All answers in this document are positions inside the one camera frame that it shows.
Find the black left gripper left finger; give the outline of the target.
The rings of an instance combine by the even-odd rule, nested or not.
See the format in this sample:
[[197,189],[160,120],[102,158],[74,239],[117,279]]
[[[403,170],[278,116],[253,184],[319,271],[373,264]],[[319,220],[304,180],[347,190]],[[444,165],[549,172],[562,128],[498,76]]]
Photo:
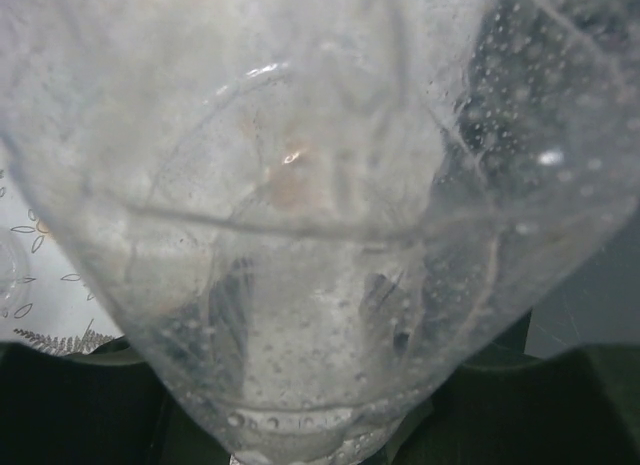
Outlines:
[[228,464],[127,343],[53,356],[1,346],[4,464]]

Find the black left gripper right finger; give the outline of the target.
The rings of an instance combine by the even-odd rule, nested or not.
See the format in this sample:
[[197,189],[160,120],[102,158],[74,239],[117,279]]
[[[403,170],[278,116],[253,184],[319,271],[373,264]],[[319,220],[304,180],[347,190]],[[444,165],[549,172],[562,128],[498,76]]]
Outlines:
[[525,354],[525,315],[408,415],[382,464],[636,464],[639,348]]

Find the clear plastic bottle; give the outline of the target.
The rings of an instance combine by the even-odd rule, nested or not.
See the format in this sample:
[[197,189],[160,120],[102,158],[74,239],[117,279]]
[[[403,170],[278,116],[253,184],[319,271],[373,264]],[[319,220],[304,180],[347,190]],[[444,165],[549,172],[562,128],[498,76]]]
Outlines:
[[1,0],[14,182],[243,464],[369,457],[639,206],[639,0]]

